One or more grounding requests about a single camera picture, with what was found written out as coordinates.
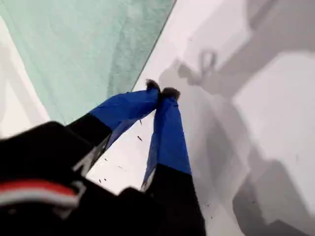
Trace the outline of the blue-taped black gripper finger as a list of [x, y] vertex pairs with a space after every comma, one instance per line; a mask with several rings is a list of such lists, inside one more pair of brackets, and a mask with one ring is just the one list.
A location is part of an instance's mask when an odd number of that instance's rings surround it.
[[133, 124], [155, 110], [159, 102], [159, 85], [154, 80], [147, 80], [145, 90], [114, 95], [67, 125], [93, 146], [73, 170], [85, 176], [101, 155]]
[[163, 212], [157, 235], [204, 236], [205, 221], [192, 179], [179, 97], [174, 88], [161, 93], [142, 189]]

